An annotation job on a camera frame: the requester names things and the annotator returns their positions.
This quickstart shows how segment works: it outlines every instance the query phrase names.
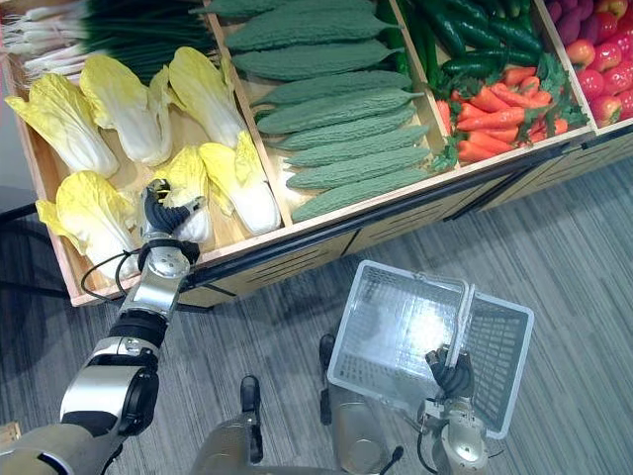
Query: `cable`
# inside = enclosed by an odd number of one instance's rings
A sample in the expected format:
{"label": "cable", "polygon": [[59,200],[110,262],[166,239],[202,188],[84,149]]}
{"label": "cable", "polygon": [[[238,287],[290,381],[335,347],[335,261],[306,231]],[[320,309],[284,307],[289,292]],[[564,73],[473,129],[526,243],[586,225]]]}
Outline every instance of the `cable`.
{"label": "cable", "polygon": [[404,454],[405,454],[405,448],[402,447],[401,445],[398,445],[394,449],[394,452],[392,453],[392,459],[389,461],[387,465],[383,467],[383,469],[380,471],[378,475],[385,475],[389,471],[389,469],[392,468],[396,464],[396,462],[398,462],[401,458],[403,458]]}
{"label": "cable", "polygon": [[106,297],[105,295],[97,294],[96,292],[93,292],[92,290],[88,289],[86,287],[86,280],[88,280],[88,277],[90,276],[90,274],[92,274],[95,270],[97,270],[102,265],[107,264],[108,262],[111,262],[115,259],[122,257],[123,259],[121,259],[121,262],[119,262],[119,264],[117,265],[117,271],[115,272],[115,281],[117,282],[117,287],[119,288],[119,290],[123,292],[124,294],[126,294],[126,292],[123,290],[123,286],[121,285],[121,280],[119,279],[119,273],[121,272],[121,267],[123,267],[123,262],[125,262],[126,259],[130,257],[130,255],[137,254],[139,251],[140,249],[135,249],[132,251],[124,250],[123,252],[113,255],[112,257],[108,257],[106,260],[102,260],[98,264],[95,264],[92,267],[90,267],[86,271],[86,273],[83,274],[83,277],[81,278],[81,284],[80,284],[81,290],[83,290],[89,296],[94,297],[95,299],[103,300],[105,302],[115,302],[117,299],[113,299],[111,297]]}
{"label": "cable", "polygon": [[497,453],[495,453],[495,454],[493,454],[493,455],[489,456],[489,457],[488,457],[488,459],[495,458],[496,456],[501,455],[501,454],[502,454],[502,453],[504,453],[504,452],[505,452],[505,449],[504,449],[504,448],[502,448],[499,452],[497,452]]}
{"label": "cable", "polygon": [[123,295],[128,295],[128,292],[126,292],[126,289],[124,289],[123,285],[121,285],[121,279],[120,279],[121,269],[123,268],[123,264],[126,262],[126,260],[128,260],[128,257],[130,257],[133,254],[138,254],[139,251],[140,249],[131,250],[130,252],[127,252],[126,250],[124,250],[123,251],[124,257],[119,261],[119,264],[117,265],[117,270],[115,271],[115,282],[117,283],[117,288],[119,289],[119,292],[121,292]]}
{"label": "cable", "polygon": [[424,467],[426,471],[432,474],[437,474],[437,470],[429,467],[426,463],[426,460],[424,460],[424,456],[422,455],[422,431],[420,431],[417,435],[417,458],[419,460],[419,463],[422,464],[422,467]]}

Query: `white plastic basket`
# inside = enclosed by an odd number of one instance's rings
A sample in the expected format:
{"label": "white plastic basket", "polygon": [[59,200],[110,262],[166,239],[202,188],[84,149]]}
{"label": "white plastic basket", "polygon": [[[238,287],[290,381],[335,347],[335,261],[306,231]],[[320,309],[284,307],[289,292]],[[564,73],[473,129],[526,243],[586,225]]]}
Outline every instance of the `white plastic basket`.
{"label": "white plastic basket", "polygon": [[466,282],[360,263],[327,371],[337,386],[416,418],[439,387],[425,355],[463,347],[475,371],[473,403],[488,436],[503,438],[516,400],[534,316]]}

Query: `yellow cabbage leaf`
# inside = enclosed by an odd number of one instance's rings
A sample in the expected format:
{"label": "yellow cabbage leaf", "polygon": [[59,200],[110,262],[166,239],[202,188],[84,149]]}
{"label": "yellow cabbage leaf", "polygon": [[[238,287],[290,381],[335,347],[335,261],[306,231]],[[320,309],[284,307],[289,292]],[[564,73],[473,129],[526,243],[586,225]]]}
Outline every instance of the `yellow cabbage leaf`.
{"label": "yellow cabbage leaf", "polygon": [[7,104],[55,149],[71,171],[113,175],[119,162],[92,122],[90,105],[64,76],[45,74],[29,91],[29,102],[7,97]]}
{"label": "yellow cabbage leaf", "polygon": [[169,63],[169,82],[184,112],[196,119],[212,142],[231,148],[246,124],[237,112],[223,73],[192,47],[176,50]]}
{"label": "yellow cabbage leaf", "polygon": [[169,70],[164,67],[145,87],[124,64],[104,54],[86,59],[79,86],[95,123],[114,129],[132,161],[153,166],[171,154]]}
{"label": "yellow cabbage leaf", "polygon": [[[134,219],[134,206],[102,176],[79,171],[66,177],[55,196],[55,203],[36,203],[40,220],[59,236],[70,239],[77,250],[98,264],[124,250],[133,250],[137,241],[128,228]],[[118,259],[99,267],[113,279]],[[125,278],[136,272],[136,257],[126,260],[121,269]]]}
{"label": "yellow cabbage leaf", "polygon": [[231,200],[244,226],[253,235],[262,235],[279,228],[279,208],[268,184],[261,179],[263,172],[257,154],[253,161],[252,152],[244,152],[251,150],[246,141],[237,149],[240,158],[235,150],[221,143],[204,143],[199,151],[209,179]]}

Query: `bitter melon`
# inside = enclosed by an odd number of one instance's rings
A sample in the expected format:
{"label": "bitter melon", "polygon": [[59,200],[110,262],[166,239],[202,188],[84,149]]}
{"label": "bitter melon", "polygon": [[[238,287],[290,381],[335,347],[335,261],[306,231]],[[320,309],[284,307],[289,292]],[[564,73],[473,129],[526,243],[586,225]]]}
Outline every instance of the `bitter melon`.
{"label": "bitter melon", "polygon": [[396,88],[385,88],[323,97],[273,112],[259,121],[257,128],[264,134],[287,134],[350,122],[398,109],[420,95],[423,93],[411,94]]}
{"label": "bitter melon", "polygon": [[337,161],[350,160],[368,153],[396,150],[413,146],[428,132],[428,127],[412,126],[397,129],[379,136],[368,137],[359,141],[333,143],[300,151],[286,158],[286,162],[295,166],[322,166]]}
{"label": "bitter melon", "polygon": [[414,114],[413,106],[404,106],[374,117],[297,132],[282,141],[269,142],[268,145],[282,150],[305,150],[329,143],[349,142],[393,131],[408,123]]}
{"label": "bitter melon", "polygon": [[253,106],[260,104],[297,104],[320,97],[337,96],[366,89],[380,87],[406,89],[410,86],[411,80],[397,72],[380,70],[344,72],[342,74],[332,74],[282,84],[258,101],[255,101]]}
{"label": "bitter melon", "polygon": [[189,13],[216,13],[221,17],[252,17],[296,0],[214,0],[207,7],[192,9]]}
{"label": "bitter melon", "polygon": [[361,43],[283,47],[236,54],[237,69],[279,81],[364,69],[401,49],[388,49],[376,40]]}
{"label": "bitter melon", "polygon": [[356,10],[373,13],[376,6],[368,0],[293,0],[259,15],[257,19],[266,20],[273,15],[292,15],[318,11]]}
{"label": "bitter melon", "polygon": [[329,190],[420,164],[427,154],[428,149],[417,146],[372,153],[300,171],[291,176],[286,185],[291,188]]}
{"label": "bitter melon", "polygon": [[352,42],[369,40],[383,30],[398,28],[398,25],[381,22],[371,12],[363,11],[342,11],[336,17],[327,11],[274,15],[266,21],[255,17],[241,30],[229,35],[226,46],[232,50],[253,51]]}
{"label": "bitter melon", "polygon": [[411,168],[333,188],[315,196],[308,203],[293,211],[292,219],[295,223],[309,220],[310,218],[339,210],[345,206],[412,185],[429,176],[429,173],[425,171]]}

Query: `floor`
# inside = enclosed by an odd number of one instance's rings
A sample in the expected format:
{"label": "floor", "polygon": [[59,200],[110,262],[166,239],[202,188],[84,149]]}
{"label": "floor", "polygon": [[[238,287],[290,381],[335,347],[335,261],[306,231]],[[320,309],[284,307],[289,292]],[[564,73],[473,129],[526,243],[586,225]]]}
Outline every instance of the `floor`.
{"label": "floor", "polygon": [[[533,309],[509,435],[490,474],[633,473],[633,160],[492,211],[439,223],[262,289],[207,314],[177,314],[163,345],[153,426],[110,474],[186,473],[208,431],[258,375],[266,464],[334,467],[318,422],[317,342],[340,318],[358,262],[460,277]],[[3,233],[5,280],[60,285],[45,241]],[[0,424],[50,423],[116,308],[0,291]],[[377,408],[394,474],[423,473],[415,434]]]}

